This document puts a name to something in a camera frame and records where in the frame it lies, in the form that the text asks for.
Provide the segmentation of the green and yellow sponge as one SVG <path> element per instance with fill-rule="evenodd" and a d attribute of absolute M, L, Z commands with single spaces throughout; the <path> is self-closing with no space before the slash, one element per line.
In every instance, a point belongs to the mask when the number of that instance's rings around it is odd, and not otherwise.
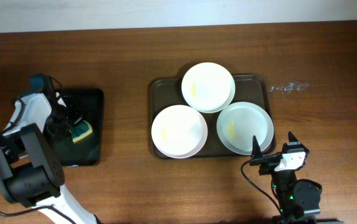
<path fill-rule="evenodd" d="M 71 126 L 70 132 L 73 143 L 78 143 L 79 141 L 89 137 L 93 133 L 93 129 L 89 122 L 82 121 L 77 126 Z"/>

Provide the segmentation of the pale grey plate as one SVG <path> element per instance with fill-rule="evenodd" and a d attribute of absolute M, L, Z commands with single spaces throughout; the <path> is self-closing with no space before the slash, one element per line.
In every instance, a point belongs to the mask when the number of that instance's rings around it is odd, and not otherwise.
<path fill-rule="evenodd" d="M 244 101 L 232 103 L 221 111 L 216 130 L 226 148 L 245 156 L 252 153 L 253 137 L 262 152 L 269 150 L 274 138 L 274 124 L 266 110 Z"/>

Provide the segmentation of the white plate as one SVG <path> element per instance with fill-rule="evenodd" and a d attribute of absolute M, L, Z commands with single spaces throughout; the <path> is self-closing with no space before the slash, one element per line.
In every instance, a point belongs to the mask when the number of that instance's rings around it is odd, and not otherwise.
<path fill-rule="evenodd" d="M 236 92 L 231 73 L 212 62 L 192 66 L 181 82 L 186 103 L 202 113 L 217 113 L 228 106 Z"/>
<path fill-rule="evenodd" d="M 173 105 L 160 111 L 151 125 L 157 150 L 173 159 L 197 154 L 205 145 L 208 128 L 203 115 L 190 106 Z"/>

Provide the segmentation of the white plate back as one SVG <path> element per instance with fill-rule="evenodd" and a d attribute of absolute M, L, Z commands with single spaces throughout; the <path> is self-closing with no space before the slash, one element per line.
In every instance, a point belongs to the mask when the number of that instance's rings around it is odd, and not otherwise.
<path fill-rule="evenodd" d="M 236 92 L 231 73 L 212 62 L 192 66 L 181 82 L 186 103 L 202 113 L 217 113 L 228 106 Z"/>

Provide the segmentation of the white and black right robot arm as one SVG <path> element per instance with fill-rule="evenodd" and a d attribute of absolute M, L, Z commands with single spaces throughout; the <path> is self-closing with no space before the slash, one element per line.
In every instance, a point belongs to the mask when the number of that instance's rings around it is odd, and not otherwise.
<path fill-rule="evenodd" d="M 252 138 L 251 166 L 259 168 L 260 175 L 270 175 L 274 197 L 272 201 L 279 215 L 272 223 L 316 223 L 315 216 L 320 213 L 322 186 L 308 179 L 298 179 L 296 171 L 305 166 L 310 151 L 288 132 L 288 142 L 282 151 L 263 155 L 257 138 Z"/>

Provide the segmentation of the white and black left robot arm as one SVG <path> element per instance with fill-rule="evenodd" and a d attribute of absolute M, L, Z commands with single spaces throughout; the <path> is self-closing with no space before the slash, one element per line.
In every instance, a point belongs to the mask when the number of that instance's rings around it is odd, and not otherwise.
<path fill-rule="evenodd" d="M 0 191 L 24 209 L 2 217 L 41 212 L 54 223 L 100 223 L 69 192 L 60 159 L 47 135 L 71 139 L 67 107 L 55 93 L 25 93 L 13 100 L 15 110 L 0 132 Z"/>

